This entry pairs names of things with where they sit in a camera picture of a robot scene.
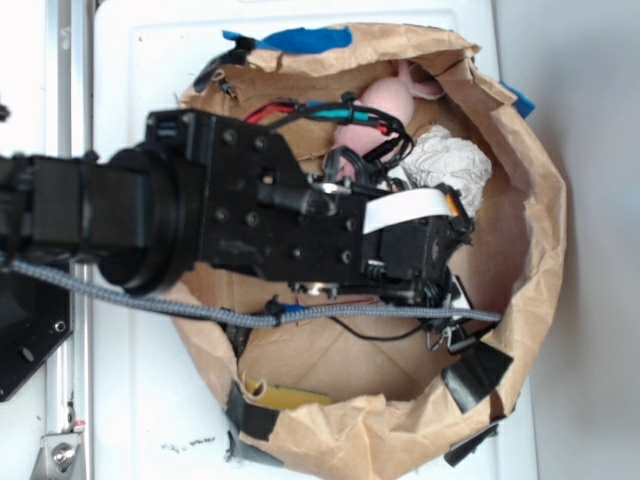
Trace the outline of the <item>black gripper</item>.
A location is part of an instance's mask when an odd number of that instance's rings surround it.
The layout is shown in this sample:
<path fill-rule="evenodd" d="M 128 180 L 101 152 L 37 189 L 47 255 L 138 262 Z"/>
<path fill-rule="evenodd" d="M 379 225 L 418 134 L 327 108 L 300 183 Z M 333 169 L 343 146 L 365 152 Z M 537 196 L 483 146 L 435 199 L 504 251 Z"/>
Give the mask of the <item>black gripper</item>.
<path fill-rule="evenodd" d="M 366 204 L 365 272 L 386 301 L 441 306 L 452 288 L 448 264 L 471 243 L 474 220 L 446 184 L 382 196 Z"/>

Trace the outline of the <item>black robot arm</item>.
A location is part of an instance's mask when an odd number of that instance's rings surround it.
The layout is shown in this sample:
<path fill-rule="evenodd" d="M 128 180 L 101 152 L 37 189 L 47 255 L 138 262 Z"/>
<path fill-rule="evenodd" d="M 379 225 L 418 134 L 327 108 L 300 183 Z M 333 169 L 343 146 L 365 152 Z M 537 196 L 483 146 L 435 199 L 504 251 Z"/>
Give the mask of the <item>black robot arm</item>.
<path fill-rule="evenodd" d="M 91 262 L 133 295 L 205 263 L 307 293 L 441 304 L 473 219 L 451 186 L 391 176 L 412 147 L 398 119 L 359 107 L 345 120 L 382 136 L 363 153 L 332 149 L 320 175 L 277 124 L 195 109 L 150 114 L 144 141 L 106 163 L 3 158 L 3 261 Z"/>

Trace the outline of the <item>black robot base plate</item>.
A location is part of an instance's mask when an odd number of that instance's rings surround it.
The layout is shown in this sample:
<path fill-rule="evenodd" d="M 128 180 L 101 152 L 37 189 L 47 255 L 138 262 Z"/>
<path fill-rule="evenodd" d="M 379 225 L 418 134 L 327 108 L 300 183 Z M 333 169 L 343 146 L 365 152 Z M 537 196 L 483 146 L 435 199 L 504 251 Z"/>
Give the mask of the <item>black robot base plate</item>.
<path fill-rule="evenodd" d="M 1 274 L 1 401 L 7 402 L 73 332 L 70 292 Z"/>

